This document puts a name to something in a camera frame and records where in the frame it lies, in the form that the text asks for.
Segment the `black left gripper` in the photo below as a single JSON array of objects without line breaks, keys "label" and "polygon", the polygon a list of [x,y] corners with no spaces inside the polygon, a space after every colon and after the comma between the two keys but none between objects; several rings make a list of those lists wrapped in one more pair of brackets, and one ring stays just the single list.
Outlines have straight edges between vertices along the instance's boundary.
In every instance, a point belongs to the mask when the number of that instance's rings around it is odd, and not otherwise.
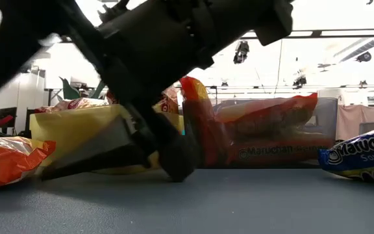
[{"label": "black left gripper", "polygon": [[121,0],[100,13],[102,80],[117,98],[153,98],[259,23],[259,0]]}]

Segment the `yellow-green plastic bin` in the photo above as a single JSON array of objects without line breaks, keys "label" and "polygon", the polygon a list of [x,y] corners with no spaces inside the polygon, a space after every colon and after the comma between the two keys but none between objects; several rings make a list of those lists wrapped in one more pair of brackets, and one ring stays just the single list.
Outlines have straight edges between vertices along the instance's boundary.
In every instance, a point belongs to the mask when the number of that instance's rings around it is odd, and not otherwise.
[{"label": "yellow-green plastic bin", "polygon": [[[85,109],[70,109],[57,112],[33,114],[30,118],[32,137],[38,140],[56,142],[55,151],[46,158],[40,168],[42,171],[54,160],[65,156],[76,149],[95,134],[100,132],[116,117],[122,116],[132,122],[133,130],[136,124],[124,106],[105,105]],[[104,174],[135,174],[148,170],[162,169],[158,163],[158,152],[150,154],[150,167],[142,165],[124,166],[95,170]]]}]

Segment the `red beef ramen pack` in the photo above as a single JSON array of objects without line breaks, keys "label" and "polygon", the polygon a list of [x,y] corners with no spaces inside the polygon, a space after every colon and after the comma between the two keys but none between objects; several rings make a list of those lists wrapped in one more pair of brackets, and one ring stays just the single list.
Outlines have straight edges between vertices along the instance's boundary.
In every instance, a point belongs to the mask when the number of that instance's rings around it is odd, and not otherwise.
[{"label": "red beef ramen pack", "polygon": [[104,99],[92,99],[80,97],[77,99],[65,99],[58,102],[55,106],[39,107],[34,110],[35,113],[57,112],[70,109],[85,109],[90,107],[98,107],[108,105],[108,101]]},{"label": "red beef ramen pack", "polygon": [[177,89],[171,85],[161,93],[158,102],[153,106],[157,112],[179,113]]}]

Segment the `orange chicken ramen pack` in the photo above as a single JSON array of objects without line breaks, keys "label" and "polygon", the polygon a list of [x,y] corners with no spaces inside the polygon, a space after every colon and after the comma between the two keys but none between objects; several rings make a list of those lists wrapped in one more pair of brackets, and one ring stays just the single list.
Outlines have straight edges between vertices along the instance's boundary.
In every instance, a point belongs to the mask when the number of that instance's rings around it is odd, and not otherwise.
[{"label": "orange chicken ramen pack", "polygon": [[334,139],[319,135],[281,140],[250,140],[227,148],[226,164],[271,166],[316,160],[318,150],[334,145]]},{"label": "orange chicken ramen pack", "polygon": [[56,149],[56,142],[0,137],[0,187],[32,175]]},{"label": "orange chicken ramen pack", "polygon": [[182,107],[188,133],[197,142],[199,166],[223,168],[226,166],[226,138],[222,126],[216,121],[214,107],[206,87],[196,78],[181,79]]},{"label": "orange chicken ramen pack", "polygon": [[238,140],[287,137],[311,119],[317,104],[316,93],[309,96],[256,99],[220,107],[215,121]]}]

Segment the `blue soy sauce ramen pack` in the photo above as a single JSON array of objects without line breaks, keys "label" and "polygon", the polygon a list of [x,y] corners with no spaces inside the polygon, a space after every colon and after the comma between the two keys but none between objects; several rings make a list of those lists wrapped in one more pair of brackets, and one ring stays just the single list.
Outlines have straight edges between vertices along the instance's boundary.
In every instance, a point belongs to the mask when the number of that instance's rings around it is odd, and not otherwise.
[{"label": "blue soy sauce ramen pack", "polygon": [[320,149],[318,162],[332,174],[374,183],[374,130]]}]

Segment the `black monitor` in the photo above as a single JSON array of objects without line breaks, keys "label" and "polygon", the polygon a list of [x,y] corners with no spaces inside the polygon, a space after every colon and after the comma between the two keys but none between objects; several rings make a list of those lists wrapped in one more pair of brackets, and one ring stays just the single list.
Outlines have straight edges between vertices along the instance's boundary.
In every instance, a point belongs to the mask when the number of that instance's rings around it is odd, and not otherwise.
[{"label": "black monitor", "polygon": [[9,129],[13,130],[15,128],[16,113],[16,107],[0,109],[0,129],[2,133],[7,134]]}]

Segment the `dark smoky plastic bin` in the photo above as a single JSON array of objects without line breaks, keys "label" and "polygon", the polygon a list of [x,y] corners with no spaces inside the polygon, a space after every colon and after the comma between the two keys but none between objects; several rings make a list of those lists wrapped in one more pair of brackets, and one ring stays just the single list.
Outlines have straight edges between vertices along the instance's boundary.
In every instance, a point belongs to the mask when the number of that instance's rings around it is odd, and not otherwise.
[{"label": "dark smoky plastic bin", "polygon": [[[214,112],[216,114],[217,110],[220,107],[233,105],[233,104],[241,104],[245,103],[246,101],[252,100],[227,100],[219,105],[213,106]],[[337,117],[337,101],[333,98],[324,98],[318,97],[318,104],[314,109],[314,113],[309,119],[309,121],[304,124],[301,128],[299,128],[296,132],[292,133],[289,136],[281,136],[279,138],[257,138],[257,139],[246,139],[246,140],[238,140],[234,139],[230,136],[225,127],[221,124],[222,130],[224,132],[226,138],[226,159],[227,159],[227,148],[231,146],[233,143],[239,142],[247,142],[250,140],[281,140],[285,138],[301,138],[305,135],[308,136],[316,136],[319,135],[321,137],[328,137],[334,139],[334,143],[336,141],[336,117]],[[205,168],[199,166],[199,149],[197,146],[197,142],[194,138],[188,133],[188,128],[186,127],[186,121],[184,121],[185,133],[186,137],[188,138],[190,144],[194,147],[194,157],[197,161],[197,165],[199,168]],[[278,164],[278,165],[271,165],[271,166],[241,166],[241,165],[231,165],[226,164],[223,168],[317,168],[319,166],[318,158],[316,160],[309,160],[305,162],[295,162],[291,164]]]}]

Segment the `black overhead rig bar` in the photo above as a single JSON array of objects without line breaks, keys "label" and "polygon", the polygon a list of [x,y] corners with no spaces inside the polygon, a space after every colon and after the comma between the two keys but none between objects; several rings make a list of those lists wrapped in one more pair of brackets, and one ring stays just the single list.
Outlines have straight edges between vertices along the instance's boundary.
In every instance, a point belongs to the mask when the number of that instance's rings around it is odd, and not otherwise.
[{"label": "black overhead rig bar", "polygon": [[293,31],[287,39],[307,38],[369,38],[374,37],[374,29],[323,29]]}]

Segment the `beige hanging cloth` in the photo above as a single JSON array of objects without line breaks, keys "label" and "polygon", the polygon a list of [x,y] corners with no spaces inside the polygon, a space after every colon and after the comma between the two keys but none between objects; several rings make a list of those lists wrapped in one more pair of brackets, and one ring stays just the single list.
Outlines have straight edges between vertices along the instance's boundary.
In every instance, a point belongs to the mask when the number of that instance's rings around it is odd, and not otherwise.
[{"label": "beige hanging cloth", "polygon": [[359,135],[361,123],[374,122],[374,107],[338,105],[336,140],[348,140]]}]

